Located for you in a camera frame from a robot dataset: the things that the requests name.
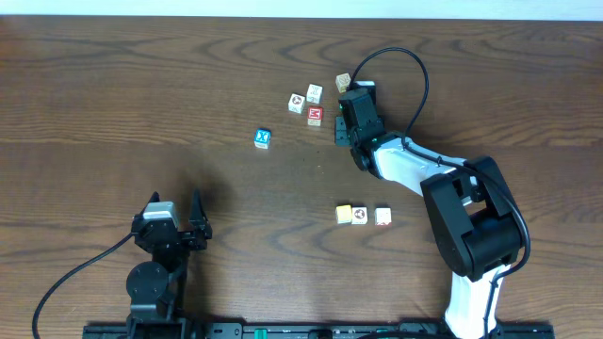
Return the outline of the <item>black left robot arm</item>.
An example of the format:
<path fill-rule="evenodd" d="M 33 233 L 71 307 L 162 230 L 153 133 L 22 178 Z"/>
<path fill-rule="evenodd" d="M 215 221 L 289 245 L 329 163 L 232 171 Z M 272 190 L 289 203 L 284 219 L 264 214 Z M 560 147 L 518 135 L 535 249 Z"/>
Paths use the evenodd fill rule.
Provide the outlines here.
<path fill-rule="evenodd" d="M 205 250 L 213 235 L 198 190 L 192 195 L 188 224 L 188 230 L 179 228 L 175 204 L 161 201 L 158 193 L 134 216 L 135 244 L 152 255 L 126 280 L 131 317 L 138 323 L 172 323 L 180 317 L 189 255 Z"/>

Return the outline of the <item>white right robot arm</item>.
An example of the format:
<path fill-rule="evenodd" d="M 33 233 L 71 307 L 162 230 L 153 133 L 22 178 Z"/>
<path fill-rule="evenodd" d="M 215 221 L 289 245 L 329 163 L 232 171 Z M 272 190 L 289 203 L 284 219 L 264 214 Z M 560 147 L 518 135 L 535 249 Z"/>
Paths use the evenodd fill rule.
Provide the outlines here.
<path fill-rule="evenodd" d="M 445 322 L 458 338 L 487 338 L 503 279 L 530 257 L 528 227 L 489 156 L 443 156 L 409 137 L 386 131 L 371 91 L 339 98 L 350 153 L 357 167 L 422 197 L 436 246 L 452 272 Z"/>

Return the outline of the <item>soccer ball wooden block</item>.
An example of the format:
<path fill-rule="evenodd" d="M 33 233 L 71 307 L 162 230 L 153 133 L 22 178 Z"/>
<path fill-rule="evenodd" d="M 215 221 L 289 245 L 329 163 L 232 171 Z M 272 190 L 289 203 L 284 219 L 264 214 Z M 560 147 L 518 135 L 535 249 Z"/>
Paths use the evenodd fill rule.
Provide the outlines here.
<path fill-rule="evenodd" d="M 354 225 L 365 225 L 367 224 L 367 208 L 366 207 L 352 207 L 352 219 L 351 223 Z"/>

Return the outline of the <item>yellow top wooden block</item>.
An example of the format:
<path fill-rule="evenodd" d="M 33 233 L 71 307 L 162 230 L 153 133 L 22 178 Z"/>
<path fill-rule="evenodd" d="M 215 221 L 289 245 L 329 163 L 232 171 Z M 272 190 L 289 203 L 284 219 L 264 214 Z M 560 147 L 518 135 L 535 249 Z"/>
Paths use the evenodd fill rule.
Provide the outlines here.
<path fill-rule="evenodd" d="M 347 205 L 338 205 L 335 208 L 335 216 L 338 224 L 348 224 L 352 222 L 352 207 Z"/>

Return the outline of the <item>red A wooden block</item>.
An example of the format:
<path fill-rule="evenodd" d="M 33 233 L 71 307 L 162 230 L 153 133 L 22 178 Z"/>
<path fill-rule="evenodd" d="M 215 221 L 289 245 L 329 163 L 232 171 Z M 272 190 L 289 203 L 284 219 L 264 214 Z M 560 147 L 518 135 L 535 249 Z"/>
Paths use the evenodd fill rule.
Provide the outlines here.
<path fill-rule="evenodd" d="M 389 207 L 376 208 L 374 217 L 376 226 L 389 226 L 392 223 L 392 213 Z"/>

